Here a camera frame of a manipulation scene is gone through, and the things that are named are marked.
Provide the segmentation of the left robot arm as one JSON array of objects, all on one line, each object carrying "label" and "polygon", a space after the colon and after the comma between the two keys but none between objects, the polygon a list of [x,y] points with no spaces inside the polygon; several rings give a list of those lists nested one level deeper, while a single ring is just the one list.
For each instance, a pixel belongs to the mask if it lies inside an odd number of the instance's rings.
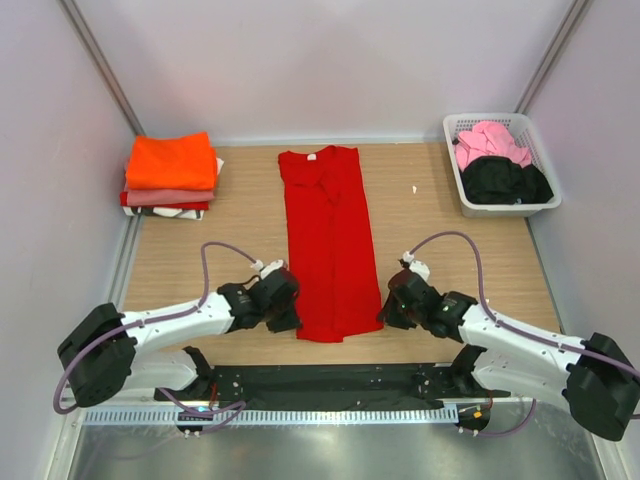
[{"label": "left robot arm", "polygon": [[206,358],[196,348],[166,353],[188,340],[252,329],[265,323],[278,333],[298,329],[299,283],[275,262],[245,283],[228,283],[202,298],[143,312],[120,313],[111,303],[95,307],[57,349],[64,368],[54,392],[54,410],[70,388],[78,407],[93,407],[122,390],[162,388],[192,400],[212,387]]}]

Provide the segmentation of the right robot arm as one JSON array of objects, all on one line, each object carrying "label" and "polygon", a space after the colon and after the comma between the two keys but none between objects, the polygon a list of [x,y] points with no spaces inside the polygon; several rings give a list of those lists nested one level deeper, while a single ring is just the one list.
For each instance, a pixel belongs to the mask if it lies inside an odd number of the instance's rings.
[{"label": "right robot arm", "polygon": [[388,289],[383,323],[463,344],[450,372],[459,394],[523,395],[569,413],[600,438],[623,438],[639,404],[639,372],[610,337],[582,339],[516,321],[460,292],[441,294],[410,269],[394,275]]}]

